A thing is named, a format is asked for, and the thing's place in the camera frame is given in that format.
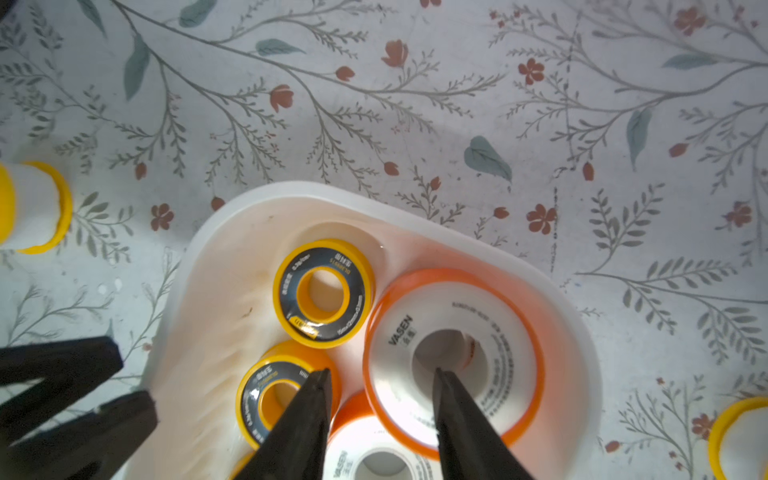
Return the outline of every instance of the yellow tape spool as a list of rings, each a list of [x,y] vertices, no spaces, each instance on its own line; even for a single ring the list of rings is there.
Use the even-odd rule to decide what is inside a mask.
[[[237,389],[235,412],[243,437],[258,449],[310,373],[331,371],[331,415],[341,401],[341,376],[331,358],[293,340],[268,350],[245,374]]]
[[[313,276],[323,272],[342,286],[339,305],[318,306],[310,295]],[[295,249],[275,275],[273,301],[283,328],[303,345],[329,349],[351,339],[373,307],[376,282],[368,260],[352,244],[325,239]]]
[[[16,193],[8,170],[0,164],[0,243],[11,236],[16,218]]]
[[[768,408],[768,397],[755,397],[751,399],[740,400],[734,403],[725,412],[717,417],[715,424],[710,431],[708,453],[710,457],[710,467],[717,480],[738,480],[737,478],[726,478],[723,469],[720,466],[720,447],[725,439],[728,429],[746,412],[754,409]],[[764,473],[764,480],[768,480],[768,468]]]
[[[64,236],[69,231],[69,224],[72,222],[72,212],[74,206],[72,203],[72,193],[69,191],[67,181],[62,177],[58,170],[51,165],[44,164],[42,162],[25,162],[25,164],[35,167],[38,170],[44,171],[46,174],[51,175],[53,183],[56,184],[59,194],[59,205],[61,207],[61,216],[58,218],[58,224],[56,225],[56,231],[47,243],[37,245],[36,247],[29,247],[23,250],[18,250],[19,253],[25,253],[27,255],[37,255],[38,253],[45,253],[51,250],[53,247],[59,245],[64,239]]]
[[[255,452],[251,452],[248,455],[245,455],[243,458],[240,459],[240,461],[235,465],[235,468],[232,469],[232,473],[230,474],[229,480],[234,480],[235,477],[237,477],[240,472],[243,471],[243,468],[245,468],[245,465],[248,465],[248,462],[253,458],[255,455]]]

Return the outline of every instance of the yellow rim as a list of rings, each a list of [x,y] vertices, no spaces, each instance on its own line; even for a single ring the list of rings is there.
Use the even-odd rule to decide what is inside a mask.
[[[331,371],[332,390],[331,417],[336,414],[336,411],[339,409],[339,404],[341,402],[341,376],[339,375],[339,370],[336,368],[336,365],[334,365],[331,358],[328,357],[324,351],[311,349],[307,346],[294,342],[293,340],[288,340],[287,342],[275,345],[261,356],[261,359],[256,365],[248,369],[248,372],[240,381],[240,386],[237,387],[237,397],[235,398],[235,416],[237,417],[237,426],[240,428],[240,433],[243,434],[243,438],[246,439],[248,444],[253,447],[254,450],[259,448],[259,442],[253,438],[245,424],[245,419],[243,418],[243,410],[241,408],[243,393],[245,391],[248,380],[250,380],[250,377],[261,367],[274,362],[293,363],[310,373],[315,372],[316,370],[329,369]],[[297,388],[300,387],[294,382],[289,383],[294,384],[294,386]],[[264,417],[262,416],[261,411],[259,411],[259,417],[261,418],[261,421],[264,423],[264,425],[267,425],[267,422],[264,422]]]
[[[310,295],[310,281],[312,276],[320,271],[331,273],[339,282],[341,282],[343,299],[341,306],[335,311],[327,312],[321,309],[317,306],[314,300],[312,300],[312,296]],[[344,280],[342,274],[333,268],[318,266],[305,273],[304,276],[301,277],[301,280],[299,280],[299,286],[296,290],[296,303],[299,304],[299,309],[304,315],[315,323],[335,322],[344,314],[346,307],[349,306],[349,284]]]
[[[317,342],[314,339],[308,339],[302,333],[296,331],[296,328],[301,328],[301,324],[303,321],[297,317],[292,317],[291,319],[287,319],[285,315],[283,315],[282,308],[280,307],[280,280],[283,278],[283,274],[288,269],[289,265],[291,264],[291,260],[296,258],[300,253],[312,249],[312,248],[330,248],[333,250],[338,251],[348,259],[350,259],[355,265],[357,265],[358,270],[360,271],[360,276],[362,277],[362,285],[365,289],[365,296],[366,296],[366,305],[363,307],[362,312],[360,313],[360,319],[358,320],[357,324],[351,328],[346,335],[344,335],[341,338],[325,341],[325,342]],[[345,290],[345,298],[348,293],[349,286],[346,284],[345,281],[342,281],[342,285],[346,288]],[[303,245],[297,249],[295,249],[293,252],[288,255],[285,260],[283,260],[283,263],[280,265],[280,268],[277,269],[277,274],[275,275],[275,281],[273,285],[273,294],[272,294],[272,300],[275,307],[275,313],[277,314],[277,318],[280,320],[280,324],[283,325],[283,328],[288,333],[288,335],[291,336],[294,340],[297,342],[310,346],[315,349],[331,349],[335,346],[342,345],[347,340],[354,337],[362,328],[362,325],[366,322],[368,319],[368,315],[371,312],[371,309],[373,308],[373,301],[374,301],[374,292],[376,288],[376,281],[373,276],[373,268],[371,268],[370,263],[368,263],[368,260],[363,256],[363,254],[357,250],[351,243],[347,243],[343,240],[337,240],[337,239],[325,239],[325,240],[318,240],[316,242],[308,243],[306,245]]]
[[[16,194],[8,170],[0,164],[0,243],[5,242],[13,231],[16,218]]]
[[[243,468],[245,468],[245,465],[248,465],[248,462],[250,462],[250,460],[253,458],[255,454],[256,454],[255,452],[251,452],[240,459],[237,465],[235,465],[235,468],[232,469],[232,473],[230,474],[230,480],[234,480],[234,478],[237,477],[240,474],[240,472],[243,471]]]
[[[710,466],[712,467],[712,472],[715,474],[717,480],[728,480],[723,473],[723,469],[720,467],[720,446],[723,444],[723,438],[725,438],[728,429],[735,423],[741,414],[749,412],[750,410],[766,407],[768,407],[768,398],[756,397],[753,399],[745,399],[734,403],[717,417],[717,420],[715,420],[715,424],[710,431],[709,445]],[[768,470],[766,470],[765,479],[768,480]]]
[[[64,177],[62,177],[60,173],[58,173],[58,170],[53,168],[51,165],[44,164],[42,162],[25,162],[25,164],[30,165],[31,167],[35,167],[38,170],[42,170],[48,175],[51,175],[51,178],[53,178],[53,183],[56,184],[56,187],[58,188],[59,205],[61,207],[61,216],[58,218],[56,233],[54,233],[53,238],[51,238],[49,242],[44,243],[43,245],[37,245],[36,247],[16,250],[19,253],[26,253],[27,255],[37,255],[38,253],[45,253],[53,247],[56,247],[67,234],[67,231],[69,230],[69,223],[72,222],[72,194],[69,191],[67,181],[64,179]]]

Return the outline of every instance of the white tape roll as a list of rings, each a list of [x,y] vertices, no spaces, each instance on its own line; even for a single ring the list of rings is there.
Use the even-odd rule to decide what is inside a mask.
[[[433,459],[438,366],[456,373],[506,445],[532,421],[544,383],[538,343],[507,300],[457,270],[396,280],[366,335],[363,374],[373,409],[401,443]]]
[[[440,480],[440,464],[395,440],[373,414],[364,392],[339,411],[326,447],[323,480]]]
[[[13,183],[15,218],[11,236],[0,246],[22,250],[44,245],[56,233],[61,206],[50,175],[24,164],[3,164]]]

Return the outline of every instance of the orange tape roll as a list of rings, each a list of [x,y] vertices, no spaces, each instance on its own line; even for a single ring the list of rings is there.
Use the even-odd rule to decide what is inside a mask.
[[[522,311],[461,270],[420,270],[392,283],[366,331],[362,373],[387,431],[419,455],[439,459],[432,381],[452,370],[510,446],[533,422],[544,358]]]
[[[440,480],[438,462],[417,455],[379,422],[365,392],[339,410],[326,448],[323,478],[339,480]]]

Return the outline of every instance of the orange tape edge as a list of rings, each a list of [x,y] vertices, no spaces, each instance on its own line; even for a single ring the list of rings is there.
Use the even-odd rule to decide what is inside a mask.
[[[348,424],[357,419],[373,415],[375,415],[375,413],[371,408],[371,404],[368,402],[365,390],[360,390],[350,396],[333,419],[333,426],[331,427],[330,434],[328,434],[328,443],[333,440],[333,436],[338,433],[339,430],[343,429]]]
[[[507,432],[500,435],[504,444],[509,448],[525,433],[526,430],[528,430],[528,427],[533,423],[536,413],[541,406],[541,399],[544,396],[544,384],[546,379],[544,370],[544,352],[541,350],[538,337],[535,335],[535,332],[531,327],[528,319],[525,317],[525,315],[523,315],[520,309],[505,296],[501,295],[497,290],[491,288],[476,276],[471,275],[470,273],[466,273],[462,270],[455,270],[450,268],[417,270],[415,272],[407,273],[406,275],[401,276],[387,287],[387,291],[384,293],[382,299],[379,301],[379,304],[376,306],[370,316],[370,325],[368,329],[366,329],[366,342],[362,354],[362,378],[369,404],[376,414],[376,417],[387,429],[387,432],[389,432],[391,436],[395,437],[398,442],[411,449],[412,452],[417,453],[423,457],[436,461],[440,460],[440,454],[437,449],[432,449],[422,444],[421,442],[417,442],[416,440],[412,439],[410,436],[406,435],[403,431],[398,429],[397,425],[395,425],[395,423],[389,418],[373,392],[368,365],[370,362],[370,344],[372,341],[372,334],[376,330],[376,327],[381,320],[381,314],[414,289],[424,285],[429,285],[430,283],[441,282],[467,283],[492,293],[504,303],[506,303],[513,312],[515,312],[515,314],[520,318],[520,321],[525,327],[525,330],[528,332],[528,337],[531,340],[534,358],[536,361],[536,388],[534,390],[533,397],[531,398],[531,403],[528,405],[528,409],[525,411],[523,416],[520,417],[520,419],[509,430],[507,430]]]

